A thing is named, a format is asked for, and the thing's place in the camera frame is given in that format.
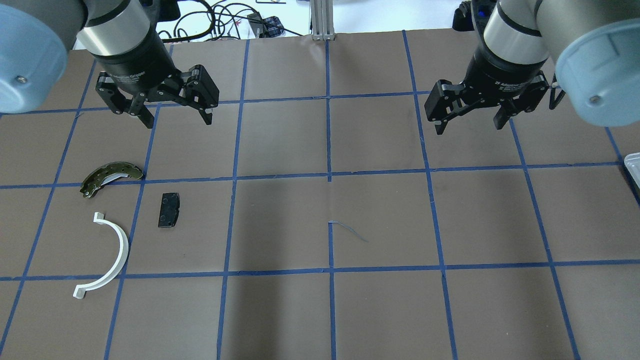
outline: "blue plastic cover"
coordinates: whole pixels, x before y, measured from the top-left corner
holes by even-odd
[[[35,110],[64,73],[67,50],[42,21],[3,4],[0,33],[0,112]]]
[[[560,54],[556,75],[585,121],[623,126],[640,120],[640,19],[582,35]]]

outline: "white plastic bracket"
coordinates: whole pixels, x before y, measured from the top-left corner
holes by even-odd
[[[129,255],[129,239],[127,239],[127,235],[124,233],[124,230],[120,226],[105,220],[104,214],[95,213],[93,214],[93,222],[100,225],[108,225],[111,226],[118,234],[118,240],[120,240],[120,251],[118,252],[118,257],[116,258],[116,262],[113,263],[113,266],[107,271],[104,276],[96,281],[90,282],[88,284],[76,285],[76,290],[74,291],[74,297],[76,299],[83,299],[84,293],[90,290],[99,289],[109,281],[113,280],[118,273],[122,270],[124,263],[127,262],[127,256]]]
[[[640,152],[627,155],[625,157],[625,165],[636,181],[636,184],[640,186]]]
[[[313,40],[333,40],[333,0],[310,0],[311,38]]]

